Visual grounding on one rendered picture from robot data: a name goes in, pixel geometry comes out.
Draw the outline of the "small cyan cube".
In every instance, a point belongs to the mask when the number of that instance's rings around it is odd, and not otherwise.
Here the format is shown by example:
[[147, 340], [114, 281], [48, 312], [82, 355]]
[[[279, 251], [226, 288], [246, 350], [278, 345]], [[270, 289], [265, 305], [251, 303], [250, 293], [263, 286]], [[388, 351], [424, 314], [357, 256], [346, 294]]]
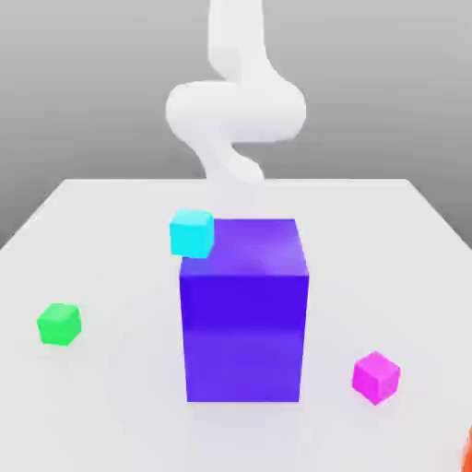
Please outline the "small cyan cube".
[[171, 253], [207, 258], [214, 245], [214, 217], [205, 210], [179, 209], [170, 223]]

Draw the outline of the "small green cube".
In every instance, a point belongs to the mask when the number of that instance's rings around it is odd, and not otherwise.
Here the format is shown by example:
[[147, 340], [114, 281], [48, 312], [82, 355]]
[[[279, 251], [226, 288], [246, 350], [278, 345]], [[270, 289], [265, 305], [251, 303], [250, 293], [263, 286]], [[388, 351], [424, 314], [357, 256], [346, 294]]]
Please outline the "small green cube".
[[43, 344], [68, 346], [82, 330], [76, 305], [55, 302], [38, 317], [37, 326]]

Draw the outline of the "small magenta cube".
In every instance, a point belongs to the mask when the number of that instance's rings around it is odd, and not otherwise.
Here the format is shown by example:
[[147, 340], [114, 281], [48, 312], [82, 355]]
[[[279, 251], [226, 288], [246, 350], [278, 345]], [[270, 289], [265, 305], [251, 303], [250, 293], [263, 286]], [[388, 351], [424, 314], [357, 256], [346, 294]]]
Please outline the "small magenta cube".
[[373, 405], [392, 396], [398, 387], [401, 368], [374, 351], [354, 364], [352, 387]]

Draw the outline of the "large purple box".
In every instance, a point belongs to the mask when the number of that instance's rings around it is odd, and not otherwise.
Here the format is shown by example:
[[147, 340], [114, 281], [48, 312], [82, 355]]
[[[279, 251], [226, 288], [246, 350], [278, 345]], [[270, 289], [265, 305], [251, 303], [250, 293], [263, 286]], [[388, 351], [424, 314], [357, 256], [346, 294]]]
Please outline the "large purple box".
[[310, 275], [295, 220], [216, 219], [179, 281], [188, 401], [298, 401]]

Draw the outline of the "large orange box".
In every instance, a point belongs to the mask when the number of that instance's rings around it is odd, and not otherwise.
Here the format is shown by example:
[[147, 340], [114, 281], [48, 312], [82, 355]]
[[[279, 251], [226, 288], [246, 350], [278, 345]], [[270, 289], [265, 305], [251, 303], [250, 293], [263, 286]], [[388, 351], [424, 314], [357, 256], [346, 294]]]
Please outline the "large orange box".
[[461, 472], [472, 472], [472, 426], [467, 435], [461, 463]]

